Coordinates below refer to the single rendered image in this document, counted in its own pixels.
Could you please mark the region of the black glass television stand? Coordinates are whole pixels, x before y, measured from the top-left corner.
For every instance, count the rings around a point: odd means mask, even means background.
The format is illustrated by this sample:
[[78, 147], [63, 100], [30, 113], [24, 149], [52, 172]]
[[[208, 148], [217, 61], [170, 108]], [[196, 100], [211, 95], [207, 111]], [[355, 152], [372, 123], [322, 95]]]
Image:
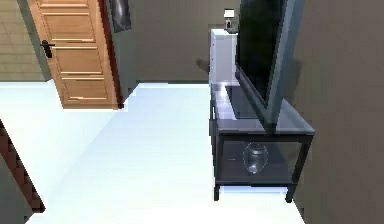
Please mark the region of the black glass television stand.
[[[315, 135], [315, 130], [288, 103], [283, 102], [276, 132], [268, 134], [238, 86], [210, 86], [209, 135], [214, 167], [213, 197], [222, 186], [285, 187], [285, 200], [293, 200]], [[268, 163], [257, 174], [243, 163], [251, 142], [265, 145]]]

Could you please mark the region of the white chest of drawers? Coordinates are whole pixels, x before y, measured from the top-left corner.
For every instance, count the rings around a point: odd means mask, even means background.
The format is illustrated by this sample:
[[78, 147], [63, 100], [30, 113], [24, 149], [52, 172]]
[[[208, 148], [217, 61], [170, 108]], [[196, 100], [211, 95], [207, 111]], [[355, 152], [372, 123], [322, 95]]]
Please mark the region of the white chest of drawers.
[[209, 83], [230, 83], [235, 79], [237, 34], [212, 29], [210, 37]]

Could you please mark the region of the clear glass vase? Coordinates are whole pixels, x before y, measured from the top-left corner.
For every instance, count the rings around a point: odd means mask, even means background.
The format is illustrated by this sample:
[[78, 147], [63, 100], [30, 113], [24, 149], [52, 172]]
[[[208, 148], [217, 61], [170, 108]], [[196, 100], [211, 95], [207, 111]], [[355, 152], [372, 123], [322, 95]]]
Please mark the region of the clear glass vase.
[[260, 173], [268, 163], [267, 147], [259, 143], [249, 143], [243, 151], [243, 163], [249, 173]]

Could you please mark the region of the black flat television set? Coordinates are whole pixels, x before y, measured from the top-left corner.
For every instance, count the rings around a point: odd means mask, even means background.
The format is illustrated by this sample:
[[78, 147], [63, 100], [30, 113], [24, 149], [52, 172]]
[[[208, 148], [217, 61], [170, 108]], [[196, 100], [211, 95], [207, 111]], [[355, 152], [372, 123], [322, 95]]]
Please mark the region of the black flat television set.
[[278, 124], [305, 0], [241, 0], [236, 73], [264, 130]]

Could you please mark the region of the brown wooden room door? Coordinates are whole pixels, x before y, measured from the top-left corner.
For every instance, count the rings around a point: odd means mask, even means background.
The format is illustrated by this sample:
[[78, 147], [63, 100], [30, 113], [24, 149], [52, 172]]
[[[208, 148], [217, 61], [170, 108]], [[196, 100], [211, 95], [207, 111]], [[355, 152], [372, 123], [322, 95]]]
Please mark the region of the brown wooden room door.
[[27, 0], [65, 109], [120, 109], [122, 93], [106, 0]]

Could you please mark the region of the reddish brown wooden furniture edge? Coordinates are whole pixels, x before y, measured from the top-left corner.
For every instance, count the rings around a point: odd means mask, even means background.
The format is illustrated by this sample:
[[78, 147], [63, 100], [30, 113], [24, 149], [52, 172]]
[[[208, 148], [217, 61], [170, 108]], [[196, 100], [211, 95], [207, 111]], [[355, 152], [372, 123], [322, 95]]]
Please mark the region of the reddish brown wooden furniture edge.
[[13, 179], [21, 190], [22, 195], [26, 199], [33, 213], [43, 213], [45, 205], [37, 193], [37, 190], [32, 183], [32, 180], [21, 161], [16, 148], [8, 135], [8, 132], [0, 119], [0, 156], [5, 160], [5, 163], [10, 170]]

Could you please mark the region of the dark framed wall picture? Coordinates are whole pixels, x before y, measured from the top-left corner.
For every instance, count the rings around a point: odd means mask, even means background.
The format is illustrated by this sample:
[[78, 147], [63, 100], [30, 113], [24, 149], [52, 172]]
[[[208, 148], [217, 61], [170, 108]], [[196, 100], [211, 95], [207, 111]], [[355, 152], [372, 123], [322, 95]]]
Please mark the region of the dark framed wall picture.
[[128, 0], [110, 0], [111, 16], [115, 33], [131, 28], [130, 7]]

